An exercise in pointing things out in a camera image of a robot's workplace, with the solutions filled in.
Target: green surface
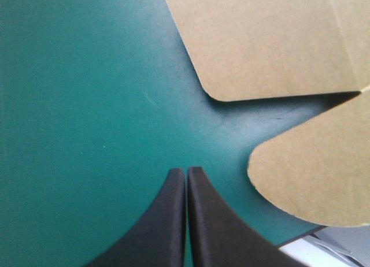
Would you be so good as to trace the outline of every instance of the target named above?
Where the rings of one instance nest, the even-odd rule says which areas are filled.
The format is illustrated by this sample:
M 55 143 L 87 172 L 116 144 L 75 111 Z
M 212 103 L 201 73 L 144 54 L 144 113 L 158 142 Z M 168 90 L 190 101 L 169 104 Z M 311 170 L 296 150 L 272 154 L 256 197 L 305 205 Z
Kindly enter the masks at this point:
M 315 227 L 257 194 L 247 158 L 341 98 L 210 99 L 164 0 L 0 0 L 0 10 L 0 266 L 86 263 L 173 167 L 203 166 L 274 244 Z

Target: cardboard edge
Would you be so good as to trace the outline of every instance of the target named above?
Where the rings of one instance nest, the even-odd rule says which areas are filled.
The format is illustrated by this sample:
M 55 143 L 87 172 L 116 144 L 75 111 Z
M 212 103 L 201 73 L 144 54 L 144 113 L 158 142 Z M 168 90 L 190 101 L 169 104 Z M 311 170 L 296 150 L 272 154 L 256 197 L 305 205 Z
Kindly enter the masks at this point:
M 164 0 L 164 1 L 166 2 L 168 12 L 169 12 L 169 14 L 171 15 L 172 21 L 173 21 L 173 23 L 175 24 L 175 27 L 176 27 L 176 29 L 177 29 L 177 32 L 179 33 L 180 39 L 181 39 L 181 41 L 182 41 L 182 44 L 183 44 L 183 46 L 185 47 L 186 53 L 187 53 L 187 55 L 188 55 L 188 57 L 189 57 L 189 59 L 190 59 L 191 65 L 193 66 L 193 69 L 194 69 L 194 71 L 195 71 L 195 74 L 196 74 L 196 76 L 197 76 L 197 78 L 198 78 L 198 81 L 199 81 L 199 83 L 200 83 L 200 85 L 201 85 L 202 89 L 206 92 L 206 94 L 207 94 L 207 95 L 209 95 L 209 97 L 210 97 L 210 98 L 213 98 L 213 99 L 215 99 L 215 100 L 217 100 L 217 101 L 221 101 L 221 102 L 231 102 L 231 101 L 234 101 L 234 100 L 230 100 L 230 99 L 223 99 L 222 97 L 217 97 L 216 95 L 211 94 L 211 93 L 210 93 L 210 91 L 209 91 L 209 89 L 207 88 L 207 86 L 203 84 L 202 79 L 199 77 L 199 74 L 198 74 L 197 68 L 196 68 L 196 66 L 193 64 L 193 60 L 192 60 L 192 58 L 191 58 L 190 52 L 189 52 L 189 50 L 188 50 L 188 48 L 187 48 L 187 46 L 186 46 L 186 44 L 185 44 L 185 42 L 184 42 L 184 39 L 183 39 L 183 36 L 182 36 L 181 30 L 180 30 L 179 26 L 177 25 L 177 22 L 176 22 L 175 17 L 174 17 L 174 16 L 173 16 L 173 14 L 172 14 L 171 7 L 170 7 L 170 5 L 169 5 L 169 2 L 168 2 L 168 0 Z
M 298 125 L 296 125 L 296 126 L 294 126 L 294 127 L 291 127 L 290 129 L 288 129 L 288 130 L 286 130 L 286 131 L 284 131 L 283 133 L 280 133 L 280 134 L 278 134 L 278 135 L 276 135 L 275 137 L 272 137 L 272 138 L 270 138 L 270 139 L 268 139 L 268 140 L 266 140 L 266 141 L 264 141 L 264 142 L 262 142 L 261 144 L 259 144 L 258 146 L 256 146 L 253 150 L 252 150 L 252 152 L 249 154 L 249 156 L 248 156 L 248 162 L 247 162 L 247 170 L 246 170 L 246 173 L 247 173 L 247 178 L 249 179 L 249 181 L 250 181 L 250 183 L 253 185 L 253 187 L 256 189 L 256 191 L 264 198 L 264 199 L 266 199 L 269 203 L 271 203 L 272 205 L 274 205 L 275 207 L 277 207 L 278 209 L 280 209 L 281 211 L 283 211 L 283 212 L 285 212 L 285 213 L 287 213 L 287 214 L 289 214 L 289 215 L 291 215 L 291 216 L 293 216 L 293 217 L 295 217 L 295 218 L 298 218 L 298 219 L 300 219 L 300 220 L 304 220 L 304 221 L 306 221 L 306 222 L 309 222 L 309 223 L 311 223 L 311 224 L 317 224 L 317 225 L 321 225 L 321 226 L 328 226 L 328 227 L 333 227 L 333 224 L 326 224 L 326 223 L 323 223 L 323 222 L 315 222 L 315 220 L 307 220 L 307 219 L 305 219 L 304 217 L 301 217 L 301 216 L 299 216 L 299 215 L 294 215 L 294 214 L 291 214 L 291 213 L 289 213 L 289 212 L 287 212 L 287 211 L 285 211 L 283 208 L 281 208 L 279 205 L 277 205 L 277 204 L 275 204 L 275 203 L 273 203 L 272 201 L 271 201 L 271 198 L 270 197 L 268 197 L 267 195 L 264 195 L 264 194 L 262 194 L 261 192 L 260 192 L 260 190 L 259 190 L 259 188 L 258 187 L 256 187 L 256 185 L 255 185 L 255 183 L 254 183 L 254 180 L 250 177 L 250 175 L 249 175 L 249 169 L 250 169 L 250 165 L 251 165 L 251 162 L 253 161 L 253 157 L 255 157 L 256 156 L 256 153 L 258 153 L 259 152 L 259 150 L 261 150 L 269 141 L 271 141 L 272 139 L 274 139 L 274 138 L 277 138 L 277 137 L 279 137 L 279 136 L 281 136 L 281 135 L 283 135 L 283 134 L 285 134 L 285 133 L 288 133 L 289 131 L 291 131 L 292 129 L 294 129 L 294 128 L 296 128 L 296 127 L 299 127 L 300 125 L 303 125 L 303 124 L 305 124 L 305 123 L 307 123 L 308 121 L 311 121 L 311 120 L 313 120 L 314 118 L 317 118 L 318 116 L 320 116 L 320 115 L 322 115 L 322 114 L 325 114 L 325 113 L 327 113 L 327 112 L 329 112 L 329 111 L 331 111 L 332 109 L 334 109 L 334 108 L 338 108 L 338 107 L 340 107 L 340 106 L 345 106 L 345 104 L 347 104 L 349 101 L 351 101 L 352 99 L 354 99 L 354 98 L 356 98 L 356 97 L 359 97 L 364 91 L 363 90 L 365 90 L 365 91 L 369 91 L 370 90 L 370 85 L 368 86 L 368 87 L 366 87 L 365 89 L 362 89 L 361 91 L 360 91 L 360 93 L 358 94 L 358 95 L 356 95 L 356 96 L 354 96 L 354 97 L 352 97 L 352 98 L 350 98 L 349 100 L 347 100 L 347 101 L 345 101 L 345 102 L 343 102 L 343 103 L 341 103 L 341 104 L 338 104 L 338 105 L 336 105 L 336 106 L 334 106 L 333 108 L 331 108 L 331 109 L 329 109 L 329 110 L 326 110 L 326 111 L 324 111 L 324 112 L 322 112 L 322 113 L 320 113 L 320 114 L 318 114 L 318 115 L 316 115 L 316 116 L 314 116 L 314 117 L 312 117 L 312 118 L 310 118 L 309 120 L 306 120 L 305 122 L 303 122 L 303 123 L 301 123 L 301 124 L 298 124 Z M 351 226 L 349 226 L 349 225 L 341 225 L 340 227 L 342 227 L 342 228 L 355 228 L 355 227 L 364 227 L 364 226 L 367 226 L 367 225 L 370 225 L 370 223 L 362 223 L 362 224 L 358 224 L 358 225 L 351 225 Z

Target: brown cardboard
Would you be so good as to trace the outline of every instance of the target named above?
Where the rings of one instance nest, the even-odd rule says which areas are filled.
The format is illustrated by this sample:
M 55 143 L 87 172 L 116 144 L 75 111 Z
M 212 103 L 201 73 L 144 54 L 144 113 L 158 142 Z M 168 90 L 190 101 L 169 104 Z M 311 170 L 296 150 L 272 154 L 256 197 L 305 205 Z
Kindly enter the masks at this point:
M 167 0 L 204 90 L 221 101 L 359 91 L 370 0 Z
M 259 145 L 248 175 L 267 200 L 313 223 L 370 225 L 370 92 Z
M 299 218 L 370 224 L 370 0 L 167 3 L 215 99 L 362 91 L 258 146 L 248 175 L 267 200 Z

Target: black plastic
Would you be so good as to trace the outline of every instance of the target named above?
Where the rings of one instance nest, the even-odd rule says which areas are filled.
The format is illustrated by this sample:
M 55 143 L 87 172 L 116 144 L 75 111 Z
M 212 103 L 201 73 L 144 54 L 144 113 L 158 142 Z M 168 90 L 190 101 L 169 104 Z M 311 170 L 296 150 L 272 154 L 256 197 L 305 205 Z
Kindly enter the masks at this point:
M 188 219 L 194 267 L 305 266 L 281 253 L 232 212 L 200 167 L 188 170 Z
M 180 267 L 184 261 L 186 192 L 182 170 L 172 169 L 139 221 L 88 267 Z

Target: cardboard flap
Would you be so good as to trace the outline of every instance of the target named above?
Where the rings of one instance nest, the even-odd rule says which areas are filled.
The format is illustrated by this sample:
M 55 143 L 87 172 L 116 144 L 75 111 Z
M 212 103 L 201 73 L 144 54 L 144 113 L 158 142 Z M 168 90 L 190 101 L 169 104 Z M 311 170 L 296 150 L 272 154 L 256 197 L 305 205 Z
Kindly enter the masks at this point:
M 304 220 L 370 224 L 370 92 L 259 145 L 248 175 L 267 200 Z
M 215 99 L 359 91 L 369 84 L 368 0 L 167 3 Z

